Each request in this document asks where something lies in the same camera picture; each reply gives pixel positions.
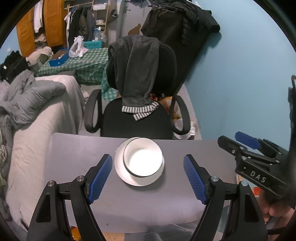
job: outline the white bed sheet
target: white bed sheet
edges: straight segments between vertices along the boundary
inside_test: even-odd
[[[36,80],[61,82],[67,92],[48,101],[32,124],[14,134],[6,202],[13,220],[20,226],[21,219],[29,226],[44,189],[44,165],[51,135],[56,132],[77,134],[85,105],[73,76],[53,75]]]

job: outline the door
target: door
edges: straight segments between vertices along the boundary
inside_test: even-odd
[[[49,47],[63,45],[65,42],[66,26],[64,17],[64,0],[44,0],[44,28]]]
[[[141,34],[140,29],[147,18],[151,7],[150,3],[146,0],[142,3],[132,3],[130,1],[122,0],[120,14],[122,14],[120,37],[132,34]]]
[[[17,38],[22,56],[28,57],[35,50],[33,30],[34,8],[32,8],[17,24]]]

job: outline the gray tabletop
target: gray tabletop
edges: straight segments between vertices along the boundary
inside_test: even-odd
[[[55,133],[45,163],[45,184],[65,183],[85,175],[107,153],[114,157],[125,139]],[[155,140],[165,158],[163,175],[146,187],[123,182],[114,166],[100,198],[91,209],[104,232],[145,232],[153,225],[198,220],[204,205],[198,201],[183,169],[183,158],[192,154],[196,162],[224,182],[235,183],[234,157],[218,147],[217,140]],[[70,201],[66,201],[70,225],[76,225]]]

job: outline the human hand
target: human hand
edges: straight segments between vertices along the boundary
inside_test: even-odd
[[[273,226],[274,229],[285,227],[294,213],[294,209],[289,206],[287,201],[279,201],[269,205],[265,197],[265,191],[262,189],[260,190],[258,204],[265,222],[268,222],[271,217],[280,217]],[[269,241],[274,241],[277,237],[278,235],[271,235]]]

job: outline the blue wall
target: blue wall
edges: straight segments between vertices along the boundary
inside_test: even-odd
[[[237,131],[289,146],[287,102],[296,53],[272,18],[252,0],[199,0],[221,26],[185,83],[203,139]]]
[[[2,45],[0,49],[0,64],[4,62],[6,56],[9,54],[7,52],[7,49],[10,48],[11,51],[17,51],[20,52],[20,46],[17,39],[17,29],[16,27],[12,30],[12,32],[9,34],[7,39],[5,40],[4,44]]]

